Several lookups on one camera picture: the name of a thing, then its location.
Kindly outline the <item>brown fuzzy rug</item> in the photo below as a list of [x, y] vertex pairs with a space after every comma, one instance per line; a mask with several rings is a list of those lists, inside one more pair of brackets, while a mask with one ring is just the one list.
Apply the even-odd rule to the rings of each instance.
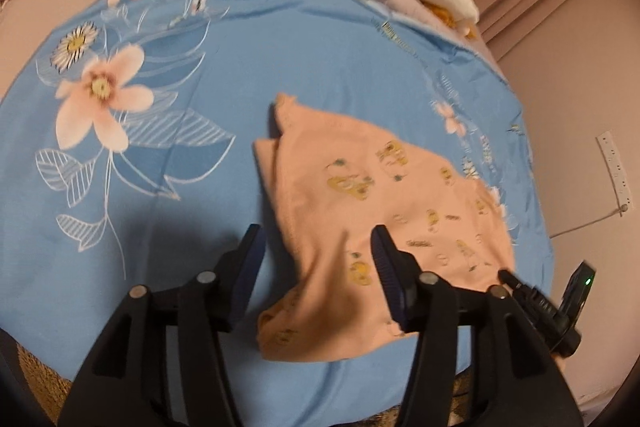
[[17, 345], [16, 352], [18, 364], [30, 392], [48, 420], [52, 421], [53, 425], [58, 425], [72, 382], [42, 363], [21, 345]]

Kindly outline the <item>black tracker box green led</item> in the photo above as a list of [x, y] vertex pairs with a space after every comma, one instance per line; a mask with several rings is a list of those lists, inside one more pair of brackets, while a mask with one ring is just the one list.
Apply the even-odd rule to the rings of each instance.
[[582, 261], [568, 280], [560, 311], [568, 318], [570, 324], [574, 325], [582, 313], [595, 277], [596, 270], [589, 263]]

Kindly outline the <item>orange cartoon print shirt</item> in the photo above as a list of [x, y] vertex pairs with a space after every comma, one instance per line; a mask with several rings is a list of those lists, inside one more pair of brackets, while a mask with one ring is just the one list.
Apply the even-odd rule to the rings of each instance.
[[378, 225], [421, 269], [482, 291], [515, 265], [498, 193], [389, 131], [279, 94], [254, 152], [297, 284], [260, 314], [264, 358], [334, 362], [398, 340], [371, 254]]

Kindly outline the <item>blue floral quilt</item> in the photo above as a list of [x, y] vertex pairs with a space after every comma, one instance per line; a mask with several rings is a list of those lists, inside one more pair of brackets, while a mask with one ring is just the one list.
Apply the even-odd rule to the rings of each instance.
[[495, 188], [518, 274], [554, 256], [521, 104], [478, 52], [363, 0], [82, 0], [1, 102], [1, 326], [66, 378], [131, 286], [273, 229], [253, 142], [279, 93]]

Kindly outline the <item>white wall socket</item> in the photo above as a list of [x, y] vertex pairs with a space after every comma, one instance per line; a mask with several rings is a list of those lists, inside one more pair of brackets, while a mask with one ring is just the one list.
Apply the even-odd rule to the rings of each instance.
[[610, 176], [612, 187], [615, 193], [618, 206], [618, 213], [624, 213], [634, 209], [634, 201], [627, 179], [627, 173], [623, 165], [622, 156], [609, 131], [602, 132], [597, 136], [601, 154], [603, 156], [608, 175]]

